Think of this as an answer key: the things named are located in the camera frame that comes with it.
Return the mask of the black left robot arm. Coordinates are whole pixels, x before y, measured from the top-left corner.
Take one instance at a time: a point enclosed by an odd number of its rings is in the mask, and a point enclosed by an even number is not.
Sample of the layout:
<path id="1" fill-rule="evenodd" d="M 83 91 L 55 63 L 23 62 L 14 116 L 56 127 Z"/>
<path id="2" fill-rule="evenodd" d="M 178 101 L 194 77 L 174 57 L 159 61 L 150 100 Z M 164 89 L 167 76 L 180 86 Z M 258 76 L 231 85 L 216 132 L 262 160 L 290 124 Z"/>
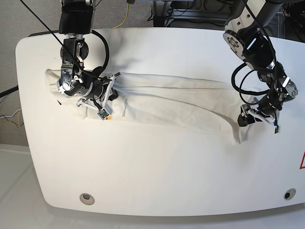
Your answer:
<path id="1" fill-rule="evenodd" d="M 243 99 L 238 116 L 240 127 L 255 122 L 266 122 L 279 129 L 278 117 L 283 103 L 295 99 L 298 89 L 278 62 L 275 49 L 265 26 L 284 4 L 283 0 L 236 0 L 224 26 L 224 40 L 243 64 L 231 77 L 232 87 L 240 97 L 250 95 L 250 101 Z M 247 91 L 236 85 L 235 77 L 244 67 L 256 72 L 259 80 L 268 86 L 265 91 Z"/>

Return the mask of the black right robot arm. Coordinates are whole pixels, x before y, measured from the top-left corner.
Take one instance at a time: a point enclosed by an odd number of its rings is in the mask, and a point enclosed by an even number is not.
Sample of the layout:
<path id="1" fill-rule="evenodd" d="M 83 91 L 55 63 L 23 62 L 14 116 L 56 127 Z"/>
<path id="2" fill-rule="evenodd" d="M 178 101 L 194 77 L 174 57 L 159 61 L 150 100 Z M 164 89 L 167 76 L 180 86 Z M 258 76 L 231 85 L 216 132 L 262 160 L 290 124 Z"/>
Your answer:
<path id="1" fill-rule="evenodd" d="M 61 94 L 91 100 L 101 110 L 101 102 L 112 80 L 101 76 L 108 65 L 110 50 L 106 39 L 92 29 L 95 5 L 94 0 L 61 1 L 59 34 L 66 38 L 61 48 L 61 74 L 57 87 Z M 103 65 L 88 71 L 84 60 L 88 57 L 89 46 L 84 36 L 91 33 L 103 42 L 105 60 Z"/>

